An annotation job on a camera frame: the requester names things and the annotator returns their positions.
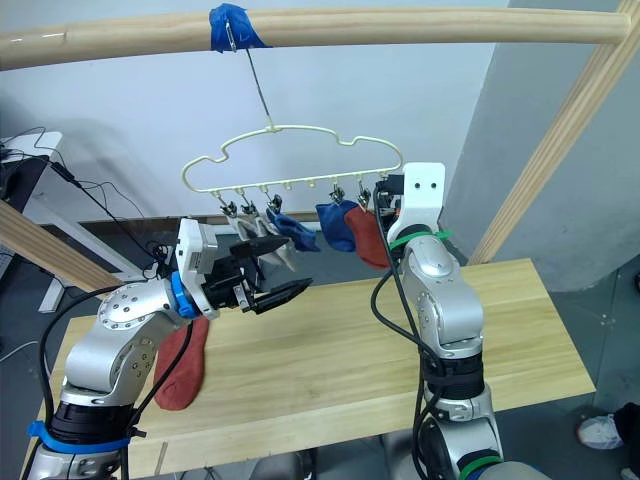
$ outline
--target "wooden tabletop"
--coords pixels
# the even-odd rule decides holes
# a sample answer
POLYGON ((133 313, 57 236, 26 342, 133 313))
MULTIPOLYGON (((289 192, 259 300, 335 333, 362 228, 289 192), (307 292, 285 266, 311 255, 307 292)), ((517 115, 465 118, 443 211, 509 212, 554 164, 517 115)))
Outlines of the wooden tabletop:
MULTIPOLYGON (((496 410, 594 390, 529 260, 463 273, 485 309, 485 376, 496 410)), ((196 400, 180 412, 154 402, 145 411, 140 428, 148 436, 132 442, 132 477, 408 428, 418 357, 371 314, 375 283, 313 287, 259 316, 223 311, 209 329, 206 376, 196 400)), ((380 293, 380 310, 406 326, 392 283, 380 293)), ((70 322, 52 374, 56 393, 67 353, 93 320, 70 322)))

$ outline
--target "shoe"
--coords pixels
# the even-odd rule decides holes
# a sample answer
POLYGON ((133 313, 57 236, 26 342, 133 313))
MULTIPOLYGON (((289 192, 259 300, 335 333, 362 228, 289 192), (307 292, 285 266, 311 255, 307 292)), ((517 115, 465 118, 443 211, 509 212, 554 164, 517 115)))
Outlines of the shoe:
POLYGON ((623 468, 620 472, 620 478, 622 478, 622 480, 640 480, 640 478, 638 478, 638 476, 633 473, 630 468, 623 468))
POLYGON ((612 414, 585 420, 577 433, 580 443, 594 450, 613 450, 624 445, 612 414))

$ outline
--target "blue sock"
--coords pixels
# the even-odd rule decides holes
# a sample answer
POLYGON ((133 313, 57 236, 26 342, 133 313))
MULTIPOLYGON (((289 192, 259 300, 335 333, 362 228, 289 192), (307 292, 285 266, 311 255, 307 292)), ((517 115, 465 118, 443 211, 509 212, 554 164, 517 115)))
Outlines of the blue sock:
POLYGON ((336 250, 354 252, 356 249, 356 239, 344 222, 344 214, 357 206, 357 203, 349 200, 343 200, 340 204, 332 202, 316 205, 324 238, 336 250))
POLYGON ((293 240, 296 250, 301 252, 320 251, 316 245, 316 232, 313 230, 308 229, 299 221, 282 213, 273 213, 270 208, 267 209, 267 216, 281 235, 293 240))

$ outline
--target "green tape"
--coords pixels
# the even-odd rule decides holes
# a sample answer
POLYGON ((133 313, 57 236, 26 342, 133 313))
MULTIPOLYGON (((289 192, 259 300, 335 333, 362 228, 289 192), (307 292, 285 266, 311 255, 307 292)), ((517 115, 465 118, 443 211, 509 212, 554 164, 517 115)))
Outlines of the green tape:
POLYGON ((460 472, 459 480, 467 480, 469 475, 471 475, 477 469, 482 468, 485 465, 495 465, 497 463, 502 463, 502 459, 495 455, 478 458, 462 469, 462 471, 460 472))
POLYGON ((413 240, 414 238, 418 238, 418 237, 424 237, 425 235, 431 235, 434 237, 439 238, 440 240, 444 240, 446 238, 449 238, 451 236, 451 230, 445 230, 444 232, 416 232, 416 233, 412 233, 410 235, 405 235, 404 237, 400 237, 395 239, 393 242, 391 242, 389 244, 389 248, 391 250, 393 250, 396 247, 400 247, 402 245, 404 245, 405 243, 409 242, 409 240, 413 240))

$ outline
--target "wooden pole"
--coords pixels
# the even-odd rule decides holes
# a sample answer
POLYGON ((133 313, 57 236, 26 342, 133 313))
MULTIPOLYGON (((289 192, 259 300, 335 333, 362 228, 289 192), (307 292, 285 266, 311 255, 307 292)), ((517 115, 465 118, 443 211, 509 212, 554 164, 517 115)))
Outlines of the wooden pole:
POLYGON ((86 292, 122 284, 102 267, 2 201, 0 243, 86 292))
POLYGON ((623 0, 619 11, 631 16, 629 36, 617 46, 602 45, 596 48, 549 130, 491 221, 469 260, 470 264, 488 262, 498 253, 636 54, 640 46, 640 2, 623 0))
MULTIPOLYGON (((0 69, 210 50, 209 12, 102 20, 0 36, 0 69)), ((249 10, 274 47, 396 43, 623 41, 622 12, 524 8, 327 8, 249 10)))

